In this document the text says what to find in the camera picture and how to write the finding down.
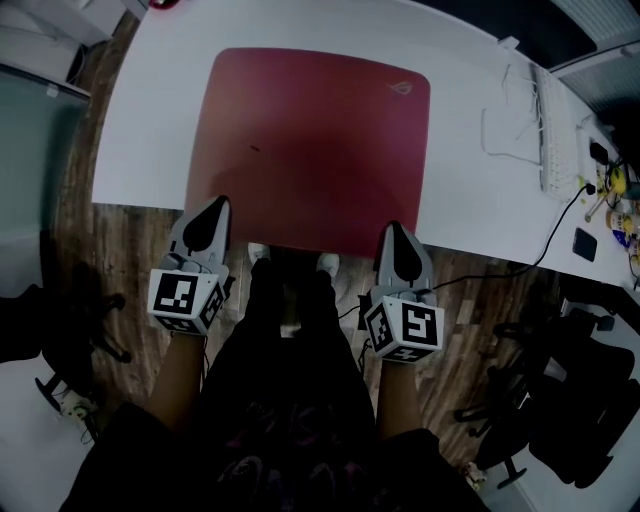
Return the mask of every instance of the person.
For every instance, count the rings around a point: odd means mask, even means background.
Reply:
[[[175,333],[145,409],[114,415],[61,510],[486,510],[422,428],[413,365],[384,361],[377,421],[323,254],[280,337],[283,283],[249,244],[246,314],[200,391],[204,337]]]

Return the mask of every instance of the white cable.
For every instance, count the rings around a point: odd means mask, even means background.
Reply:
[[[55,36],[49,36],[49,35],[43,34],[41,32],[34,32],[33,30],[29,30],[28,28],[13,27],[11,25],[0,25],[0,28],[3,28],[5,30],[13,30],[14,32],[20,32],[22,34],[29,34],[31,36],[36,36],[36,37],[41,37],[41,38],[44,38],[44,39],[48,39],[52,43],[57,43],[59,41],[59,39],[57,37],[55,37]]]
[[[480,113],[480,146],[482,147],[482,151],[484,151],[489,156],[508,156],[509,158],[515,158],[516,160],[527,162],[540,167],[542,165],[540,162],[535,162],[533,160],[529,160],[528,158],[512,155],[511,153],[493,153],[493,152],[487,151],[487,148],[485,147],[485,144],[484,144],[484,113],[486,111],[487,109],[483,108],[482,112]]]

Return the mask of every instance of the shoe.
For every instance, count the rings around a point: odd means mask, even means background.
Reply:
[[[327,274],[331,276],[331,279],[338,275],[338,269],[340,268],[340,256],[337,254],[329,254],[327,252],[323,252],[318,258],[318,263],[316,265],[316,272],[319,270],[324,270]]]
[[[255,265],[256,261],[261,258],[271,259],[271,250],[268,245],[249,243],[249,259],[251,265]]]

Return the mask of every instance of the black cable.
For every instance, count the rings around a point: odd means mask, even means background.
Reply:
[[[62,391],[60,391],[59,393],[56,393],[54,395],[51,396],[60,396],[61,394],[65,393],[67,390],[69,389],[69,386],[65,387]]]
[[[631,275],[635,278],[636,282],[633,283],[633,291],[636,291],[636,288],[638,287],[638,276],[636,275],[636,273],[633,271],[633,264],[631,263],[631,254],[629,254],[629,270],[631,270]]]
[[[367,350],[372,348],[371,343],[369,343],[370,341],[371,340],[369,338],[364,341],[362,350],[360,351],[360,355],[358,356],[358,367],[360,368],[360,375],[362,377],[364,377],[364,356],[367,353]]]
[[[551,232],[551,235],[549,236],[549,239],[547,240],[547,245],[545,245],[544,251],[542,251],[542,255],[536,260],[535,263],[533,263],[531,265],[527,265],[526,267],[524,267],[524,268],[522,268],[522,269],[520,269],[520,270],[518,270],[516,272],[511,272],[510,274],[496,274],[496,275],[482,275],[482,276],[480,276],[480,275],[462,276],[462,277],[459,277],[457,279],[453,279],[452,281],[447,281],[446,283],[442,283],[442,284],[439,284],[438,286],[434,286],[432,290],[427,290],[427,289],[419,290],[417,292],[418,295],[421,294],[421,293],[424,293],[424,292],[435,291],[438,288],[442,288],[444,286],[449,286],[451,284],[456,284],[456,283],[459,283],[460,281],[465,281],[467,279],[506,279],[506,278],[512,278],[512,277],[519,277],[519,276],[529,272],[529,270],[536,268],[540,264],[540,262],[544,259],[544,257],[547,255],[547,251],[549,250],[549,245],[551,244],[551,240],[553,240],[553,236],[556,234],[556,231],[560,227],[560,223],[564,219],[564,216],[569,211],[569,208],[571,208],[573,206],[573,204],[578,200],[578,198],[580,197],[580,194],[582,194],[582,192],[584,190],[587,190],[587,193],[589,195],[593,195],[593,193],[595,192],[595,187],[593,185],[591,185],[590,183],[587,183],[584,187],[582,187],[578,191],[576,196],[571,200],[571,202],[567,205],[567,207],[562,212],[562,215],[560,216],[560,220],[558,220],[558,222],[556,223],[556,226],[553,228],[553,231]]]
[[[349,313],[351,313],[352,311],[355,311],[356,309],[358,309],[360,307],[360,304],[358,304],[357,306],[353,306],[349,311],[347,311],[346,313],[343,313],[342,315],[340,315],[338,317],[338,320],[344,318],[345,316],[347,316]]]
[[[85,434],[89,432],[89,427],[84,429],[84,432],[82,433],[82,435],[80,436],[80,442],[82,444],[89,444],[91,441],[93,441],[93,438],[91,437],[91,433],[89,433],[89,440],[88,441],[83,441]]]

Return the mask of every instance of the black office chair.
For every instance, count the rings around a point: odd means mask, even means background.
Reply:
[[[577,310],[528,335],[514,325],[496,327],[496,334],[523,344],[514,364],[490,373],[489,389],[492,375],[494,386],[506,387],[492,391],[480,430],[488,432],[476,464],[488,469],[505,462],[509,478],[500,488],[524,474],[516,471],[511,457],[527,444],[563,482],[579,488],[595,482],[609,464],[609,450],[640,407],[640,386],[629,381],[633,353],[591,339],[597,325],[612,326],[608,318]],[[479,418],[482,413],[474,414]],[[465,411],[456,411],[455,417],[474,419]]]
[[[103,325],[109,311],[122,309],[124,304],[121,295],[102,295],[97,273],[85,263],[73,269],[67,294],[33,285],[18,298],[0,298],[0,322],[28,326],[20,329],[19,336],[5,334],[0,344],[0,363],[33,359],[42,351],[55,373],[46,384],[37,378],[35,381],[53,408],[60,410],[52,393],[62,381],[78,395],[89,397],[93,391],[91,353],[95,348],[121,363],[131,361],[128,352],[114,346]]]

